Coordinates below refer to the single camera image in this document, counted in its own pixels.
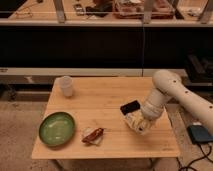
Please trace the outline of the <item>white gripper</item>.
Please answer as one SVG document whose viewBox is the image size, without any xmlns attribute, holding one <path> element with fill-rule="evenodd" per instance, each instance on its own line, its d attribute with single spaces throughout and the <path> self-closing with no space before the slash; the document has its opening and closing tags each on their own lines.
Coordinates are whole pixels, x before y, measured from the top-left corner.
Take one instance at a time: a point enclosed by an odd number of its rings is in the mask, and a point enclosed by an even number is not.
<svg viewBox="0 0 213 171">
<path fill-rule="evenodd" d="M 142 121 L 142 124 L 140 126 L 140 128 L 142 129 L 142 135 L 147 134 L 150 131 L 151 127 L 155 125 L 155 120 L 161 117 L 164 111 L 163 105 L 164 103 L 160 101 L 145 100 L 142 103 L 141 111 L 144 117 L 146 118 Z"/>
</svg>

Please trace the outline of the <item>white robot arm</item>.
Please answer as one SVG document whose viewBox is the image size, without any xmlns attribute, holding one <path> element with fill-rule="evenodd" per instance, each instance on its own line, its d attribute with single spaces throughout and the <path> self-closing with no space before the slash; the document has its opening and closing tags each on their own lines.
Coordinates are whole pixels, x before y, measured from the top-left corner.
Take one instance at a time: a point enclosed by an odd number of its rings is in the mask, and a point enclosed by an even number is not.
<svg viewBox="0 0 213 171">
<path fill-rule="evenodd" d="M 154 88 L 142 103 L 141 111 L 148 120 L 156 120 L 163 113 L 169 98 L 176 99 L 213 135 L 213 104 L 187 89 L 178 74 L 158 70 L 153 74 Z"/>
</svg>

